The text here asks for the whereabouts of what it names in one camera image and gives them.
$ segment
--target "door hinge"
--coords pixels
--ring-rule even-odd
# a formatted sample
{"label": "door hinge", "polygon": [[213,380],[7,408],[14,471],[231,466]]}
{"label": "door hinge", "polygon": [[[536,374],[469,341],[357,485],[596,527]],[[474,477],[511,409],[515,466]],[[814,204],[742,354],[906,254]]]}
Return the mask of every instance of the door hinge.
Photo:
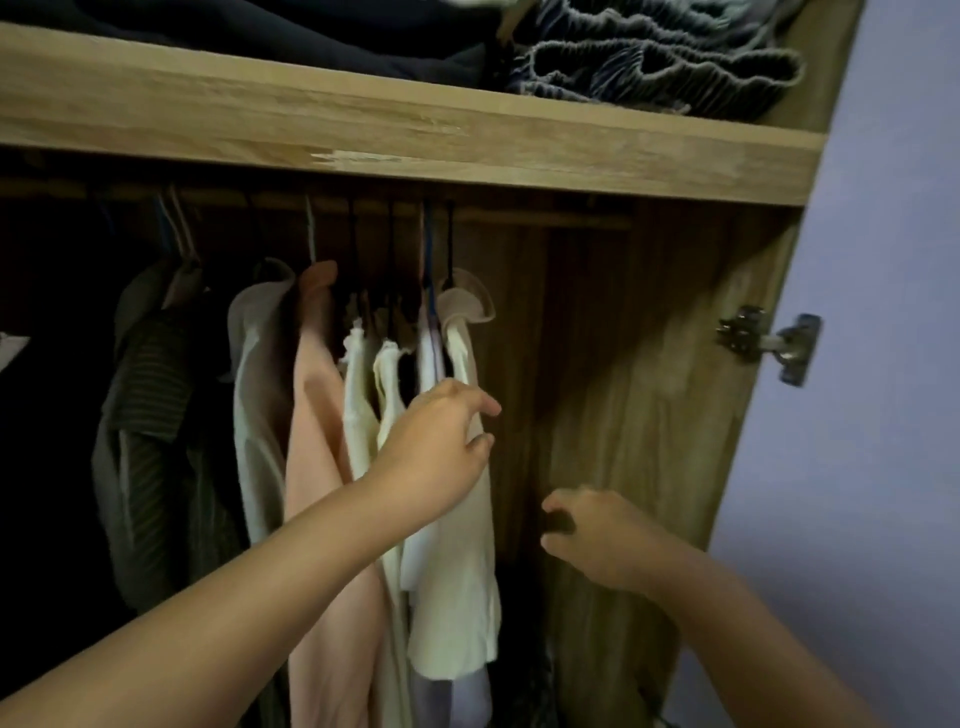
{"label": "door hinge", "polygon": [[720,319],[718,343],[747,361],[758,361],[771,353],[783,365],[780,381],[794,387],[804,386],[806,369],[817,348],[824,321],[811,313],[802,313],[792,327],[771,334],[767,312],[756,305],[742,305],[731,319]]}

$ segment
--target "hand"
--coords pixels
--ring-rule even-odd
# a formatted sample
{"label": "hand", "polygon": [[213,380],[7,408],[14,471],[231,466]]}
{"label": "hand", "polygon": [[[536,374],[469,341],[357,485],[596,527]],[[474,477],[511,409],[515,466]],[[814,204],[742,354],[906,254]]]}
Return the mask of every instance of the hand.
{"label": "hand", "polygon": [[543,549],[610,589],[655,598],[674,555],[688,548],[614,491],[556,490],[543,510],[564,510],[576,526],[570,535],[544,534]]}
{"label": "hand", "polygon": [[477,413],[496,417],[500,405],[479,387],[444,379],[396,421],[368,476],[402,489],[415,522],[434,521],[467,496],[490,459],[489,432],[467,442]]}

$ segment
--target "hanging rod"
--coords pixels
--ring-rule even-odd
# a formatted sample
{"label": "hanging rod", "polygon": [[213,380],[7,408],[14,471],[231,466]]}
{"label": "hanging rod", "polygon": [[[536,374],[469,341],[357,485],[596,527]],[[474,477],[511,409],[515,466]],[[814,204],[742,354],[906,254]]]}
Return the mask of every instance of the hanging rod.
{"label": "hanging rod", "polygon": [[[162,191],[158,184],[123,182],[97,185],[92,196],[100,202],[135,203],[151,199]],[[244,193],[217,188],[177,187],[180,199],[199,207],[246,207]],[[90,187],[73,180],[31,180],[29,178],[0,178],[0,198],[86,200]],[[303,213],[303,195],[289,192],[255,192],[251,195],[258,209],[279,209]],[[347,215],[347,198],[311,194],[314,211],[327,215]],[[387,216],[387,203],[379,200],[356,199],[353,203],[358,215]],[[455,218],[459,223],[486,223],[489,225],[516,225],[533,228],[573,228],[600,231],[628,231],[633,226],[630,215],[591,214],[533,210],[523,208],[486,209],[457,206]],[[420,206],[414,203],[394,203],[394,216],[420,217]]]}

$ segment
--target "purple wall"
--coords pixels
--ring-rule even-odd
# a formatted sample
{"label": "purple wall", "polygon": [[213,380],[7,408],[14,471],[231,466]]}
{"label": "purple wall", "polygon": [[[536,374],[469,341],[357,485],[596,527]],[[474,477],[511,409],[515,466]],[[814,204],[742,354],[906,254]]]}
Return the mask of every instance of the purple wall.
{"label": "purple wall", "polygon": [[[960,2],[868,0],[710,552],[895,726],[960,726]],[[696,660],[666,714],[730,725]]]}

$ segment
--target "black folded clothes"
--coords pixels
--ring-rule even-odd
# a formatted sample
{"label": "black folded clothes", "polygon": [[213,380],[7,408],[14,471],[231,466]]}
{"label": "black folded clothes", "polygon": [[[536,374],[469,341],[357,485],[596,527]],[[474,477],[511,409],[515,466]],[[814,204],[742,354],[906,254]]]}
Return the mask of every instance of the black folded clothes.
{"label": "black folded clothes", "polygon": [[508,89],[567,101],[753,121],[804,73],[795,51],[763,47],[745,0],[544,0]]}
{"label": "black folded clothes", "polygon": [[0,20],[477,87],[499,13],[443,0],[0,0]]}

